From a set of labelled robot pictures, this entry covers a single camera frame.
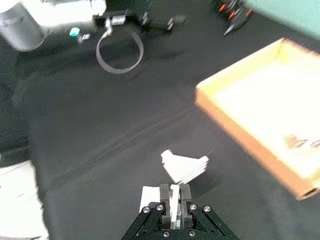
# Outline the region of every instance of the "red object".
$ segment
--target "red object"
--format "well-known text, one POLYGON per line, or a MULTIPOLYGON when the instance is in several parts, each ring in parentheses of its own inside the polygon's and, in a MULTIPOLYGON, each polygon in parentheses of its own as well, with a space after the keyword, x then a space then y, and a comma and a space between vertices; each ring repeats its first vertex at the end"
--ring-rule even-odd
POLYGON ((236 11, 233 11, 230 13, 228 20, 230 20, 234 15, 235 15, 236 11))
POLYGON ((252 13, 252 9, 250 8, 245 15, 248 17, 251 13, 252 13))
POLYGON ((222 6, 219 8, 219 12, 222 12, 226 8, 227 4, 222 4, 222 6))

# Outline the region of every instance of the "white paper stack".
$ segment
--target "white paper stack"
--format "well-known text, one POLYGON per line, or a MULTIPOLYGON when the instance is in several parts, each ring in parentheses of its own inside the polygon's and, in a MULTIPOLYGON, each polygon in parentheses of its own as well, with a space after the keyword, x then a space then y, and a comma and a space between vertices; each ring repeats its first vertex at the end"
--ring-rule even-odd
POLYGON ((31 161, 0 168, 0 240, 49 239, 31 161))
POLYGON ((175 184, 187 184, 206 171, 209 158, 200 159, 174 155, 170 150, 161 154, 162 164, 175 184))

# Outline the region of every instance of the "teal led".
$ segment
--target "teal led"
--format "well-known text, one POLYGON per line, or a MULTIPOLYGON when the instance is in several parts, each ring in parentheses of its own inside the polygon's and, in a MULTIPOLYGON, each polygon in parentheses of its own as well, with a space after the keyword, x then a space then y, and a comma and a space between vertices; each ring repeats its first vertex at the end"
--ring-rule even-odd
POLYGON ((79 35, 79 33, 80 33, 80 28, 78 28, 78 27, 73 27, 73 28, 71 28, 69 35, 70 35, 71 37, 76 37, 76 36, 79 35))

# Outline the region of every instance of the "black fabric surface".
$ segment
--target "black fabric surface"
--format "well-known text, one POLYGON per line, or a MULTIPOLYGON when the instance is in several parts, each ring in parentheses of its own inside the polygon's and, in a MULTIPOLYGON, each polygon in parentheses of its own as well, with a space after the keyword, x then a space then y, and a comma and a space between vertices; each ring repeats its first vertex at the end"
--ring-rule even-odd
MULTIPOLYGON (((319 43, 258 14, 224 38, 226 24, 206 1, 183 3, 185 28, 141 34, 145 56, 128 74, 98 66, 97 39, 15 60, 13 102, 31 129, 50 239, 120 239, 142 187, 172 183, 161 164, 166 149, 210 158, 191 183, 193 200, 210 204, 241 239, 319 239, 320 196, 296 201, 194 105, 200 81, 279 38, 318 52, 319 43)), ((114 38, 104 49, 111 63, 133 61, 132 43, 114 38)))
POLYGON ((15 66, 18 54, 0 38, 0 167, 6 167, 29 158, 28 127, 12 97, 18 78, 15 66))

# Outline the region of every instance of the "wooden tray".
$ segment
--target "wooden tray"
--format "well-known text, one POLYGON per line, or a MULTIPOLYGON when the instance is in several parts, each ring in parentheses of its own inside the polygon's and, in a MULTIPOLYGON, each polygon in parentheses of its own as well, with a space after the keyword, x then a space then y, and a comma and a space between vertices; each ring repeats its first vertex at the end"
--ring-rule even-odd
POLYGON ((202 81, 196 104, 298 200, 320 192, 320 55, 284 38, 202 81))

